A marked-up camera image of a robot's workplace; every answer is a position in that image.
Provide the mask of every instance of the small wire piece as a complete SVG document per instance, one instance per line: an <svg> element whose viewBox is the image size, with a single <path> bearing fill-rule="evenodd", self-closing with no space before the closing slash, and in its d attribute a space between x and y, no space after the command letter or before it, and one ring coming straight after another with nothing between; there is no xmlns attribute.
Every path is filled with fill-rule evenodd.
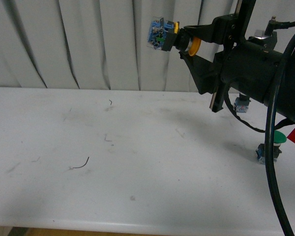
<svg viewBox="0 0 295 236"><path fill-rule="evenodd" d="M89 157L88 157L86 163L85 163L83 166L80 166L80 167L71 167L71 166L70 166L69 169L70 169L70 170L73 170L73 169L82 168L82 167L84 167L84 166L88 163L88 161L89 161Z"/></svg>

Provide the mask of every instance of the curtain fold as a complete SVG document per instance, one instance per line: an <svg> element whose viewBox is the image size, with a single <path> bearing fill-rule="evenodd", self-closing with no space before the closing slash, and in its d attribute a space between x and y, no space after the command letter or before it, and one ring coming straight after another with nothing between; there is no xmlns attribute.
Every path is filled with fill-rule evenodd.
<svg viewBox="0 0 295 236"><path fill-rule="evenodd" d="M81 89L109 89L100 6L92 0L60 0L63 25Z"/></svg>
<svg viewBox="0 0 295 236"><path fill-rule="evenodd" d="M24 88L45 88L44 83L35 70L11 16L4 2L0 1L0 52L20 86Z"/></svg>
<svg viewBox="0 0 295 236"><path fill-rule="evenodd" d="M153 17L210 24L237 0L0 0L0 86L197 91L178 51L147 47ZM247 36L276 15L295 20L295 0L258 0ZM295 28L278 31L283 52ZM202 42L212 61L222 47Z"/></svg>

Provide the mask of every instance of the black wire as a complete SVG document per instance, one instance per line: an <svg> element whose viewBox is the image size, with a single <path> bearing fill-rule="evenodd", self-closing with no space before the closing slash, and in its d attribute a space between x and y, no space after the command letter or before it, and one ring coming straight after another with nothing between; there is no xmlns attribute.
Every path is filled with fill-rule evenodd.
<svg viewBox="0 0 295 236"><path fill-rule="evenodd" d="M248 126L249 128L251 128L252 130L254 131L257 131L259 133L265 133L266 131L265 130L262 130L262 129L259 129L259 128L256 128L256 127L253 127L251 124L249 124L247 121L243 120L240 118L240 116L237 115L237 112L234 110L233 106L232 106L232 103L230 101L230 97L229 97L229 94L228 94L228 91L230 90L230 87L231 87L231 84L232 84L233 81L230 81L228 83L225 84L225 87L224 87L224 101L225 101L225 104L227 106L227 108L230 110L230 112L233 114L233 116L238 119L240 122L242 122L243 124L245 124L246 126ZM286 119L283 119L281 120L276 126L275 126L275 130L277 129L280 129L280 128L283 128L285 126L288 126L288 125L292 125L292 124L295 124L294 122L292 122L291 120L289 120L288 118Z"/></svg>
<svg viewBox="0 0 295 236"><path fill-rule="evenodd" d="M282 79L285 76L285 68L288 62L288 59L292 55L295 48L295 34L289 41L283 55L281 61L278 65L278 69L274 75L274 79L272 82L272 88L270 91L270 99L268 103L267 109L267 117L266 117L266 126L265 126L265 169L266 169L266 177L269 185L269 190L271 194L271 198L273 201L273 205L277 214L277 217L280 221L282 230L284 235L293 236L293 230L285 213L282 200L280 197L279 188L277 185L274 163L273 163L273 140L274 140L274 123L275 123L275 115L276 115L276 104L277 97L280 89L280 85Z"/></svg>
<svg viewBox="0 0 295 236"><path fill-rule="evenodd" d="M234 82L233 81L230 81L228 83L225 84L225 87L224 87L224 101L225 101L225 104L227 106L227 108L230 110L230 112L233 114L233 116L238 119L241 123L247 125L249 128L253 129L254 131L257 131L259 133L264 133L265 131L262 130L262 129L258 129L258 128L255 128L253 127L251 124L249 124L247 121L245 120L242 120L236 113L236 111L234 110L232 104L231 104L231 101L230 101L230 97L229 97L229 94L228 94L228 91L230 90L230 87L231 87L231 83Z"/></svg>
<svg viewBox="0 0 295 236"><path fill-rule="evenodd" d="M277 29L288 29L290 27L295 27L295 21L293 22L281 22Z"/></svg>

